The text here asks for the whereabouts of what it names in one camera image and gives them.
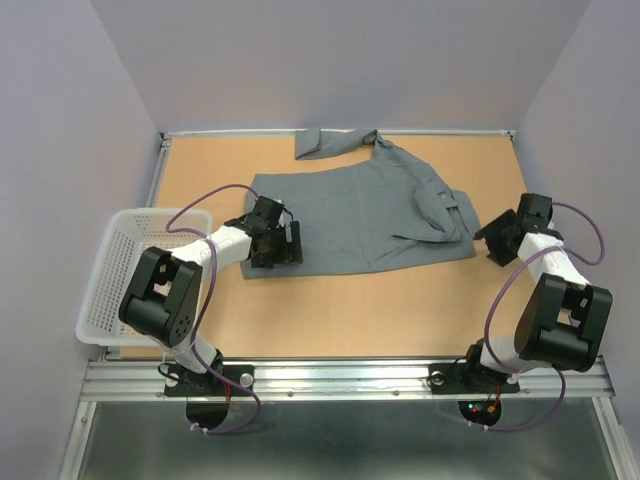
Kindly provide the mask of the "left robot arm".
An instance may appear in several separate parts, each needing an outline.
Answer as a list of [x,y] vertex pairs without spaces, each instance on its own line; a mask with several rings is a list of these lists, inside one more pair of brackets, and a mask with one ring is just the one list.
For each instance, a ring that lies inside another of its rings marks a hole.
[[271,269],[303,262],[301,226],[278,200],[256,199],[248,213],[174,249],[141,254],[119,307],[119,319],[173,356],[158,372],[168,396],[250,394],[249,372],[229,374],[222,353],[199,332],[218,273],[246,262]]

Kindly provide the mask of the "grey long sleeve shirt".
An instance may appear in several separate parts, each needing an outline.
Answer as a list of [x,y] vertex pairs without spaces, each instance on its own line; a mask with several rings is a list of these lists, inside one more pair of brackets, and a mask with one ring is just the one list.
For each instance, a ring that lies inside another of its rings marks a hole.
[[301,227],[302,263],[241,265],[246,279],[382,272],[471,258],[480,222],[469,196],[377,130],[295,135],[309,161],[372,148],[370,159],[315,173],[257,174],[252,187],[281,200]]

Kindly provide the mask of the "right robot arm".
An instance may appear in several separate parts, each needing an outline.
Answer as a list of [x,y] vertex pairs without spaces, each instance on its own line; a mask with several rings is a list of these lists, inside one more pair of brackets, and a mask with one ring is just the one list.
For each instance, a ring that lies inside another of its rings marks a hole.
[[[593,285],[574,266],[589,259],[571,250],[554,228],[558,202],[525,193],[517,209],[504,212],[475,234],[488,257],[505,267],[520,266],[492,302],[483,336],[472,344],[460,366],[463,384],[472,390],[502,386],[537,368],[585,372],[595,363],[613,304],[612,293]],[[491,324],[500,301],[517,277],[527,272],[535,285],[513,334],[494,339]]]

